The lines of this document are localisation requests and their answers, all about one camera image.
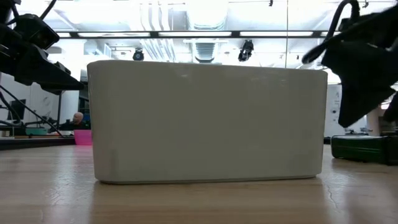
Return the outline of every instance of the black cable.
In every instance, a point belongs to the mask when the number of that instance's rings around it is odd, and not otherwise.
[[[17,7],[15,6],[14,3],[11,3],[11,10],[12,10],[12,13],[14,14],[14,18],[17,18],[19,16],[19,13],[18,13]]]
[[[333,19],[331,21],[328,33],[327,33],[323,43],[327,42],[335,34],[335,30],[337,28],[337,24],[340,21],[341,13],[343,12],[343,9],[344,9],[344,7],[347,4],[351,4],[351,17],[350,17],[350,20],[356,21],[359,18],[359,10],[360,9],[359,9],[358,1],[357,0],[344,0],[344,1],[342,1],[337,7],[337,10],[335,12],[335,15],[333,16]],[[314,49],[312,49],[311,51],[309,51],[308,53],[306,53],[303,56],[302,62],[303,63],[313,62],[315,59],[317,59],[323,53],[324,50],[325,49],[321,49],[321,48],[315,47]]]
[[[369,6],[369,1],[368,1],[368,0],[365,0],[365,5],[362,6],[362,8],[363,8],[363,9],[366,9],[368,6]]]
[[[51,11],[51,9],[54,7],[56,2],[57,2],[57,0],[52,0],[50,2],[49,6],[45,9],[43,14],[40,16],[41,19],[44,19],[47,16],[47,14]]]
[[[396,17],[398,17],[398,5],[391,7],[389,9],[385,10],[384,12],[376,14],[375,16],[372,16],[369,19],[359,22],[359,23],[351,26],[346,31],[344,31],[334,37],[325,39],[325,41],[323,41],[322,44],[314,47],[313,49],[311,49],[309,52],[307,52],[303,56],[302,63],[306,64],[306,63],[313,62],[331,44],[340,42],[340,41],[346,39],[347,37],[352,37],[352,35],[356,34],[358,31],[364,30],[364,29],[368,28],[369,26],[373,26],[374,24],[377,24],[377,23],[383,23],[386,20],[390,20],[390,19],[396,18]]]
[[[8,23],[6,23],[6,26],[9,26],[9,25],[11,25],[11,24],[13,24],[13,23],[15,23],[15,22],[17,22],[17,19],[16,19],[16,18],[13,18],[13,19],[11,19]]]
[[[42,121],[46,122],[48,125],[51,126],[61,137],[65,137],[64,135],[61,134],[61,132],[54,126],[52,123],[48,122],[46,119],[35,113],[32,109],[30,109],[28,106],[26,106],[21,100],[18,100],[10,91],[6,90],[2,85],[0,85],[0,88],[4,90],[8,95],[13,97],[18,103],[20,103],[24,108],[26,108],[28,111],[30,111],[32,114],[34,114],[36,117],[40,118]]]
[[[335,12],[335,15],[333,16],[333,19],[331,20],[331,24],[330,24],[330,27],[329,27],[329,30],[328,30],[328,33],[326,35],[325,40],[330,39],[331,37],[333,37],[333,34],[335,34],[335,30],[337,28],[337,24],[340,21],[341,13],[343,12],[343,9],[344,9],[344,7],[347,4],[351,4],[351,16],[350,16],[349,19],[351,21],[354,21],[354,22],[358,20],[359,11],[360,11],[358,1],[357,0],[344,0],[344,1],[342,1],[338,5],[338,7],[336,9],[336,12]]]
[[[0,91],[0,100],[4,103],[6,108],[12,113],[15,117],[17,122],[16,123],[8,123],[6,121],[0,121],[1,124],[6,124],[8,126],[13,126],[13,127],[21,127],[22,126],[22,121],[21,118],[18,116],[18,113],[15,111],[15,109],[7,102],[7,100],[4,98],[3,94]]]

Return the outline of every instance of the metal pole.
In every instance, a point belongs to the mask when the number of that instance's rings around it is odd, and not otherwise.
[[[58,96],[57,129],[60,128],[62,92]]]

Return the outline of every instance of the pink bucket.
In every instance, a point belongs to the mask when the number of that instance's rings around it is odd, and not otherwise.
[[[74,130],[75,142],[79,146],[92,146],[91,130]]]

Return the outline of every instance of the computer monitor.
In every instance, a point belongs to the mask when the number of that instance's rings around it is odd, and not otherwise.
[[[20,119],[24,119],[24,115],[25,115],[25,108],[24,106],[22,106],[18,101],[14,100],[10,102],[10,106],[15,110],[15,112],[18,114],[18,116],[20,117]],[[8,111],[8,116],[7,116],[7,120],[16,120],[15,116],[11,116],[11,111]]]

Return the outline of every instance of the ceiling light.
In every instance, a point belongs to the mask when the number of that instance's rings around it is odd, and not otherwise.
[[[390,104],[382,104],[381,109],[386,110],[386,109],[388,109],[389,106],[390,106]]]
[[[185,44],[196,44],[196,43],[228,43],[229,40],[220,40],[220,39],[187,39],[182,41]]]
[[[60,37],[70,37],[69,33],[57,33]]]
[[[241,32],[241,37],[309,37],[313,34],[313,32],[309,31],[248,31]]]
[[[159,32],[160,37],[230,37],[231,34],[218,31]]]
[[[338,31],[336,31],[333,35],[338,35],[338,34],[340,34],[341,32],[338,32]],[[328,35],[328,32],[322,32],[321,33],[321,37],[326,37],[326,35]]]
[[[148,32],[79,32],[80,37],[150,37]]]

